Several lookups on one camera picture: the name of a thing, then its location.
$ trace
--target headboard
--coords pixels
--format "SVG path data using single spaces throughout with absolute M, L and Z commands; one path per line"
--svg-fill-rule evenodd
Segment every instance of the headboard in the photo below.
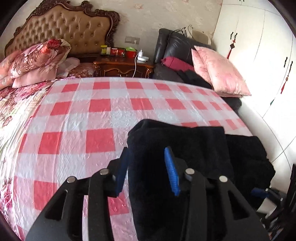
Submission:
M 89 1 L 80 6 L 72 6 L 67 0 L 42 1 L 25 24 L 16 29 L 14 38 L 5 47 L 5 56 L 53 38 L 65 39 L 72 47 L 71 56 L 98 53 L 104 44 L 113 47 L 119 14 L 91 11 L 92 7 Z

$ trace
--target carved wooden headboard frame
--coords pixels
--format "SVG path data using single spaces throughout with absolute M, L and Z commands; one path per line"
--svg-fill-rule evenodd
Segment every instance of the carved wooden headboard frame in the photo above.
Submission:
M 105 36 L 105 43 L 109 47 L 114 47 L 114 41 L 113 41 L 113 34 L 116 30 L 116 27 L 120 21 L 120 16 L 115 11 L 105 11 L 101 9 L 96 9 L 95 11 L 92 11 L 93 5 L 89 3 L 89 1 L 83 1 L 80 6 L 72 6 L 70 5 L 70 1 L 68 0 L 43 0 L 38 7 L 29 15 L 29 17 L 26 19 L 25 24 L 22 27 L 18 27 L 15 30 L 15 33 L 13 34 L 14 37 L 8 42 L 8 44 L 5 46 L 5 55 L 6 55 L 6 49 L 13 43 L 16 36 L 21 32 L 24 26 L 26 26 L 27 22 L 32 16 L 42 16 L 50 9 L 54 8 L 55 6 L 60 5 L 63 8 L 69 10 L 69 11 L 83 11 L 86 15 L 90 17 L 107 17 L 110 20 L 110 27 L 109 30 Z

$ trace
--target floral bedsheet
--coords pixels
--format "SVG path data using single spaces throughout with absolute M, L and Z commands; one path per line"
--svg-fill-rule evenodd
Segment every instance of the floral bedsheet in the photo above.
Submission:
M 31 116 L 53 83 L 0 90 L 0 211 L 20 238 L 22 234 L 15 223 L 12 205 L 17 152 Z

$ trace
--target white wardrobe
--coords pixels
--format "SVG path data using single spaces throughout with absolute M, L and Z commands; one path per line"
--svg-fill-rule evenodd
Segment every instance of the white wardrobe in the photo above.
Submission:
M 234 39 L 229 60 L 252 94 L 239 115 L 275 167 L 272 185 L 287 191 L 296 163 L 296 38 L 268 0 L 223 0 L 212 46 L 226 57 Z

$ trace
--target floral wallpaper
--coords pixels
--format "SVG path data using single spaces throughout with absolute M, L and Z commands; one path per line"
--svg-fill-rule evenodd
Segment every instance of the floral wallpaper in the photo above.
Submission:
M 41 0 L 28 0 L 12 18 L 0 37 L 0 53 L 13 37 L 15 29 L 24 23 Z M 71 0 L 79 5 L 82 0 Z M 89 0 L 93 9 L 114 10 L 121 22 L 114 35 L 117 47 L 132 46 L 143 49 L 153 58 L 160 28 L 176 30 L 192 24 L 194 30 L 203 31 L 212 38 L 223 0 Z M 139 45 L 124 43 L 126 36 L 139 37 Z

